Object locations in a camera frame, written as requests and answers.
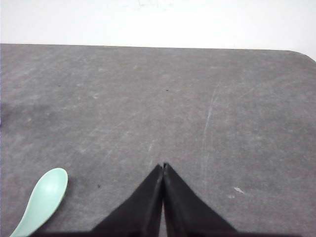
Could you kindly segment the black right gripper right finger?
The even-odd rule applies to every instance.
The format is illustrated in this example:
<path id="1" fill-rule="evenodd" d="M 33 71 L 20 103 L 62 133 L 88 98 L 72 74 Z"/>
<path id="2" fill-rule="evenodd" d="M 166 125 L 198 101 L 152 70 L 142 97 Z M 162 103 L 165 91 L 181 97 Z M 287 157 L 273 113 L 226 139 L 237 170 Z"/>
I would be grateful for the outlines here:
<path id="1" fill-rule="evenodd" d="M 203 202 L 169 163 L 163 164 L 164 213 L 169 237 L 210 237 L 237 230 Z"/>

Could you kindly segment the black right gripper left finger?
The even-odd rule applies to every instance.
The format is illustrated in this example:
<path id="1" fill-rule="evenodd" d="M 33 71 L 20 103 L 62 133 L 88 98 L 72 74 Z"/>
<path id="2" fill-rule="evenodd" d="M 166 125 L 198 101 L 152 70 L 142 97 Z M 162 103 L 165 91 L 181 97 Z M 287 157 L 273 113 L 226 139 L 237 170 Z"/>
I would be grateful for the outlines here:
<path id="1" fill-rule="evenodd" d="M 132 195 L 91 231 L 102 237 L 157 237 L 163 194 L 163 168 L 156 165 Z"/>

